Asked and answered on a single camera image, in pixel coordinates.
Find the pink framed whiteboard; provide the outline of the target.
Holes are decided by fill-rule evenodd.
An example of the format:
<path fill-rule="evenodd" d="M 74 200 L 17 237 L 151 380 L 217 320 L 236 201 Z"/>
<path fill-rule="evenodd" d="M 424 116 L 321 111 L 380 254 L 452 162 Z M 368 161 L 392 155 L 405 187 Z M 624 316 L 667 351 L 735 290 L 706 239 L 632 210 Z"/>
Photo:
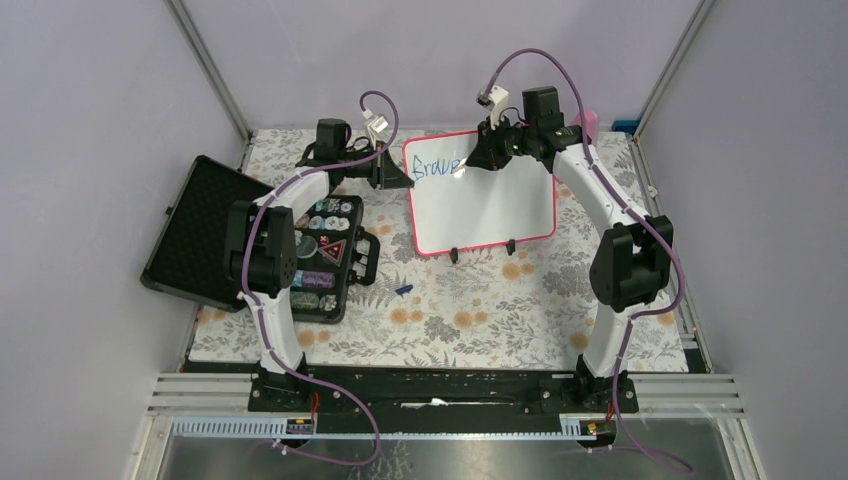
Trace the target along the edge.
<path fill-rule="evenodd" d="M 416 252 L 421 256 L 506 245 L 551 236 L 556 229 L 556 183 L 529 156 L 500 171 L 466 168 L 477 134 L 455 132 L 408 140 L 405 174 L 413 181 L 409 203 Z"/>

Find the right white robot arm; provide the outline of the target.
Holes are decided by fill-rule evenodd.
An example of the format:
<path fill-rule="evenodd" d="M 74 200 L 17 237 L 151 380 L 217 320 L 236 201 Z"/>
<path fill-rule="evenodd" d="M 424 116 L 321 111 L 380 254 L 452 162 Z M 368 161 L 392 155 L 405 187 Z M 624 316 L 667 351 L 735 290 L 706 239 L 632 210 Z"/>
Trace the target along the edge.
<path fill-rule="evenodd" d="M 597 412 L 623 385 L 634 316 L 668 286 L 673 226 L 665 216 L 649 215 L 614 182 L 585 129 L 585 114 L 566 123 L 556 88 L 524 91 L 524 115 L 516 122 L 505 118 L 506 90 L 493 86 L 477 101 L 489 115 L 478 124 L 477 143 L 463 169 L 501 171 L 529 156 L 571 190 L 600 236 L 589 270 L 596 323 L 572 383 L 577 405 Z"/>

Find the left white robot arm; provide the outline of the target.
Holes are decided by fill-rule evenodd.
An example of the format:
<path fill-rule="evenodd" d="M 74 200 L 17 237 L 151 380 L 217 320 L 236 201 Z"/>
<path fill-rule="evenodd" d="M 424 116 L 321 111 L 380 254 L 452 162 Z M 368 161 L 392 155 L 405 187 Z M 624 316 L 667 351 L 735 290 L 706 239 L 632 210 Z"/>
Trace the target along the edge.
<path fill-rule="evenodd" d="M 357 149 L 350 125 L 321 119 L 293 173 L 280 186 L 229 209 L 224 270 L 238 285 L 259 332 L 260 365 L 282 374 L 272 386 L 272 398 L 288 411 L 309 401 L 310 385 L 299 372 L 305 353 L 297 341 L 291 307 L 291 287 L 297 270 L 295 222 L 325 199 L 346 178 L 364 178 L 375 189 L 409 189 L 414 182 L 392 160 L 388 142 L 378 134 L 388 126 L 382 115 L 365 114 L 364 147 Z"/>

